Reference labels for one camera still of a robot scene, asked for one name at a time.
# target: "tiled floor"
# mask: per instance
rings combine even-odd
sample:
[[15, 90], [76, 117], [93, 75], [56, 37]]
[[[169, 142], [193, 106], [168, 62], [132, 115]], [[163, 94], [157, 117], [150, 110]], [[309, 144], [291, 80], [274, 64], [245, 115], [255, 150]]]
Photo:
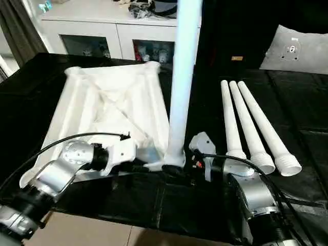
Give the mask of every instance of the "tiled floor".
[[130, 225], [54, 213], [46, 228], [38, 230], [26, 246], [224, 246]]

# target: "white pole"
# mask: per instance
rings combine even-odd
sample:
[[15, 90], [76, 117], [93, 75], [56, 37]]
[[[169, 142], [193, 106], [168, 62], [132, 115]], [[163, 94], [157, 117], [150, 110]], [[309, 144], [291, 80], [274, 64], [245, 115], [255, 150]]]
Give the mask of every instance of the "white pole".
[[197, 48], [197, 32], [202, 0], [178, 1], [178, 27], [173, 59], [169, 145], [165, 161], [185, 165], [185, 142], [190, 89]]
[[246, 155], [241, 147], [234, 108], [230, 97], [228, 82], [226, 80], [221, 81], [221, 92], [226, 132], [225, 137], [227, 139], [227, 155], [246, 159]]
[[276, 167], [271, 156], [265, 151], [246, 104], [242, 99], [236, 81], [230, 82], [230, 89], [241, 122], [242, 130], [251, 153], [251, 161], [264, 171], [265, 174], [272, 173]]
[[240, 92], [244, 97], [263, 137], [265, 138], [272, 154], [275, 157], [275, 165], [282, 176], [293, 176], [302, 170], [302, 166], [286, 148], [268, 118], [252, 96], [243, 81], [238, 83]]

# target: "black cable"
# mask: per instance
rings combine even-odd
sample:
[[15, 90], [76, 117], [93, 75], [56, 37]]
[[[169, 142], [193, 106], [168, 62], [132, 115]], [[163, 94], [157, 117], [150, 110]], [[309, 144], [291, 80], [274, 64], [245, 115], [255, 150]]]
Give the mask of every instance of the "black cable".
[[57, 144], [60, 144], [62, 142], [65, 142], [67, 140], [73, 139], [73, 138], [77, 138], [77, 137], [83, 137], [83, 136], [90, 136], [90, 135], [110, 135], [110, 136], [117, 136], [120, 137], [121, 140], [124, 139], [128, 139], [130, 138], [130, 135], [124, 135], [124, 134], [118, 134], [118, 133], [109, 133], [109, 132], [87, 132], [87, 133], [80, 133], [80, 134], [75, 134], [72, 136], [68, 136], [65, 138], [62, 138], [60, 140], [57, 140], [47, 146], [45, 146], [43, 149], [41, 149], [40, 151], [38, 151], [37, 153], [35, 153], [34, 155], [32, 155], [29, 159], [27, 159], [25, 162], [23, 162], [23, 164], [21, 164], [14, 172], [12, 172], [9, 177], [7, 177], [5, 179], [5, 181], [1, 184], [0, 186], [0, 198], [2, 196], [2, 192], [5, 189], [5, 187], [7, 186], [7, 184], [9, 183], [9, 181], [21, 170], [23, 169], [27, 164], [29, 164], [32, 160], [36, 159], [39, 155], [41, 155], [42, 153], [44, 153], [45, 151], [47, 151], [48, 149], [54, 147]]
[[295, 211], [295, 209], [293, 208], [293, 206], [291, 205], [291, 203], [288, 201], [288, 199], [285, 197], [285, 195], [283, 194], [283, 192], [273, 183], [273, 181], [261, 170], [259, 169], [256, 165], [254, 165], [253, 163], [251, 163], [248, 160], [245, 159], [241, 159], [238, 157], [234, 157], [234, 156], [228, 156], [228, 155], [212, 155], [212, 154], [203, 154], [203, 157], [213, 157], [213, 158], [221, 158], [221, 159], [232, 159], [232, 160], [237, 160], [240, 161], [242, 163], [247, 164], [249, 167], [253, 168], [256, 172], [258, 172], [259, 174], [262, 175], [262, 177], [266, 180], [266, 182], [270, 185], [270, 187], [273, 189], [273, 192], [276, 195], [276, 199], [278, 201], [278, 205], [279, 208], [281, 210], [281, 214], [283, 216], [283, 218], [285, 220], [288, 220], [286, 215], [285, 215], [285, 211], [284, 208], [282, 206], [282, 201], [284, 203], [286, 203], [286, 205], [288, 206], [288, 208], [290, 209], [290, 211], [292, 212], [293, 216], [295, 217], [296, 221], [299, 223], [299, 225], [301, 226], [302, 230], [304, 231], [305, 235], [307, 236], [307, 238], [309, 239], [310, 243], [312, 244], [312, 246], [317, 246], [317, 243], [315, 242], [314, 238], [312, 237], [312, 235], [310, 234], [309, 230], [307, 229], [307, 227], [304, 225], [303, 221], [301, 220], [301, 218], [299, 217], [299, 215], [297, 214], [297, 212]]
[[290, 228], [290, 231], [302, 246], [307, 246], [306, 243], [301, 238], [301, 236], [296, 232], [294, 228]]

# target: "black tablecloth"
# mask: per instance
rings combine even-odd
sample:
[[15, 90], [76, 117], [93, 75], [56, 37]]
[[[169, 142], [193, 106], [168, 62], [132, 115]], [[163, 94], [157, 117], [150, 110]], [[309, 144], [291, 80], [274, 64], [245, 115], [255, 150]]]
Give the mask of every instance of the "black tablecloth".
[[[66, 68], [135, 63], [39, 54], [1, 83], [0, 180], [40, 149], [65, 84]], [[169, 111], [172, 72], [163, 69], [159, 78]], [[327, 242], [328, 76], [264, 70], [239, 71], [232, 76], [197, 71], [192, 85], [186, 150], [191, 138], [205, 131], [217, 153], [226, 152], [222, 79], [245, 81], [287, 148], [302, 164], [303, 170], [298, 175], [282, 177], [274, 173], [271, 177], [296, 204], [316, 238]], [[18, 188], [18, 180], [19, 175], [8, 188], [8, 199]], [[233, 242], [226, 226], [227, 213], [220, 189], [220, 182], [198, 182], [193, 186], [161, 174], [135, 174], [72, 184], [55, 210]]]

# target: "white cabinet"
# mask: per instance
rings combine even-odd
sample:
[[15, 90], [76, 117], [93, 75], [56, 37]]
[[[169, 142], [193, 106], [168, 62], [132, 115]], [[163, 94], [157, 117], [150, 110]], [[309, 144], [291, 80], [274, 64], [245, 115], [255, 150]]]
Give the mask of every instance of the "white cabinet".
[[115, 24], [43, 20], [42, 27], [54, 53], [122, 59]]
[[173, 61], [177, 19], [135, 19], [112, 0], [69, 0], [39, 20], [54, 53]]

